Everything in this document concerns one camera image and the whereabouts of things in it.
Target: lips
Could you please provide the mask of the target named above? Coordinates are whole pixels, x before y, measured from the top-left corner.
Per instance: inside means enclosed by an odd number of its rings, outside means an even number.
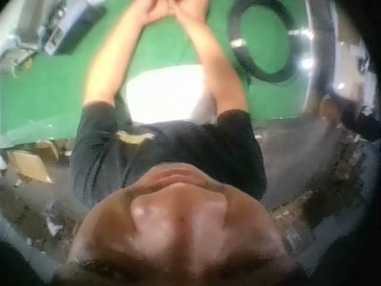
[[[153,174],[147,181],[162,187],[176,183],[191,184],[196,186],[205,186],[207,180],[200,174],[186,169],[171,169]]]

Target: man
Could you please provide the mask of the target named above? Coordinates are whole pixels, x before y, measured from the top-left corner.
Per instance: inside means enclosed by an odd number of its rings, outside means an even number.
[[[239,77],[205,23],[207,10],[208,0],[135,0],[95,58],[71,161],[74,192],[92,210],[56,277],[60,283],[303,280],[256,200],[266,188],[261,151]],[[198,53],[217,124],[170,122],[120,131],[114,97],[133,50],[147,24],[170,14]]]

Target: clothing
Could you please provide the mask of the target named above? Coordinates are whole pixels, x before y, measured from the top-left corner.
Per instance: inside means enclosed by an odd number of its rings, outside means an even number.
[[[71,156],[76,197],[92,207],[136,182],[160,163],[188,163],[215,180],[260,199],[266,189],[263,158],[248,113],[230,110],[216,125],[164,122],[123,126],[113,106],[85,106]]]

